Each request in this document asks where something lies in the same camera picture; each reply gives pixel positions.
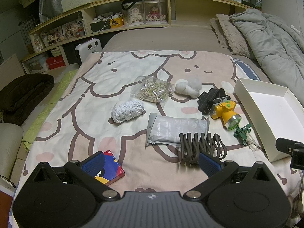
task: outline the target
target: floor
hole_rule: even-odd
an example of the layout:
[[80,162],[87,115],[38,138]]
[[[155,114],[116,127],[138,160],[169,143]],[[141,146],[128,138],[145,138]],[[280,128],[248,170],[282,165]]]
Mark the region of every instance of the floor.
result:
[[[25,122],[21,125],[21,128],[23,128],[23,134],[25,134],[25,132],[28,130],[28,128],[31,126],[31,124],[34,122],[34,120],[36,119],[36,117],[40,114],[40,112],[43,111],[43,109],[45,108],[45,106],[48,104],[50,98],[53,96],[54,91],[57,89],[58,83],[61,81],[61,79],[63,78],[63,75],[69,71],[78,69],[79,66],[78,64],[70,64],[68,67],[59,67],[53,70],[49,70],[47,72],[45,72],[45,74],[50,74],[54,77],[55,79],[55,85],[52,88],[52,90],[50,91],[50,93],[45,97],[44,100],[42,100],[40,102],[39,105],[37,105],[35,107],[35,109],[31,112],[31,114],[29,115],[29,117],[25,120]],[[14,164],[14,167],[12,169],[11,172],[11,177],[10,180],[16,185],[19,182],[21,173],[22,173],[22,169],[27,157],[27,152],[25,151],[25,149],[23,148],[23,146],[21,145],[16,157],[16,161]]]

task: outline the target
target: beige bed sheet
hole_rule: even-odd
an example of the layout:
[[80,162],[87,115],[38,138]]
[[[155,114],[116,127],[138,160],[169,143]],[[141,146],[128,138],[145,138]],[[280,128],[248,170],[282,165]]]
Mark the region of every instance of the beige bed sheet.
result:
[[182,50],[211,51],[231,55],[247,63],[261,81],[271,82],[259,64],[245,56],[233,55],[227,48],[219,46],[212,29],[194,26],[145,28],[123,31],[113,36],[103,52],[125,52],[134,50]]

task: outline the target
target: cartoon print blanket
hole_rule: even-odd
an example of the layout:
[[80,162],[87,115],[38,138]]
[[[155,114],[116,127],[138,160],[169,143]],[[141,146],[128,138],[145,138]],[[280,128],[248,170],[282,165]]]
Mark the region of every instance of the cartoon print blanket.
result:
[[[126,175],[111,185],[121,195],[124,191],[176,190],[183,195],[186,190],[206,180],[207,175],[198,167],[181,162],[178,146],[145,147],[151,112],[162,116],[202,119],[197,110],[197,100],[174,93],[164,107],[144,102],[144,114],[119,125],[113,122],[112,108],[131,99],[132,87],[139,85],[134,81],[136,77],[148,75],[173,84],[196,75],[203,84],[201,92],[224,88],[238,103],[235,111],[243,118],[240,126],[249,122],[248,115],[233,94],[233,88],[238,78],[259,80],[259,77],[244,62],[206,51],[92,53],[41,127],[26,159],[16,194],[38,162],[63,166],[72,159],[82,161],[99,150],[111,150],[125,170]],[[297,213],[302,181],[300,171],[290,168],[290,157],[269,163],[262,148],[253,152],[244,147],[234,138],[233,131],[223,127],[221,119],[210,118],[209,132],[220,134],[227,146],[225,160],[234,160],[241,166],[264,161]],[[258,141],[254,129],[251,135]]]

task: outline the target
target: blue gripper pad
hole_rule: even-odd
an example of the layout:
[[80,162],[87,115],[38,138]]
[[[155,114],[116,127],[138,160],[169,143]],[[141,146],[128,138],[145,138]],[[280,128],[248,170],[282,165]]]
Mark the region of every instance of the blue gripper pad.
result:
[[98,172],[104,168],[105,156],[103,152],[94,153],[91,157],[82,161],[81,169],[92,177],[95,177]]
[[220,164],[220,161],[216,162],[215,160],[211,159],[211,156],[208,157],[207,155],[200,153],[199,167],[207,174],[208,177],[211,177],[215,173],[219,172],[224,167],[224,164]]

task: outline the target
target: gray package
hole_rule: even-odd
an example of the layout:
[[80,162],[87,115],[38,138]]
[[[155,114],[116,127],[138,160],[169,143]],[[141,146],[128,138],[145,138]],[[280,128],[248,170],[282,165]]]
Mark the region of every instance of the gray package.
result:
[[199,120],[196,118],[175,118],[169,116],[160,116],[156,113],[150,113],[146,146],[148,144],[162,143],[168,145],[180,145],[179,134],[205,133],[205,139],[209,130],[209,118]]

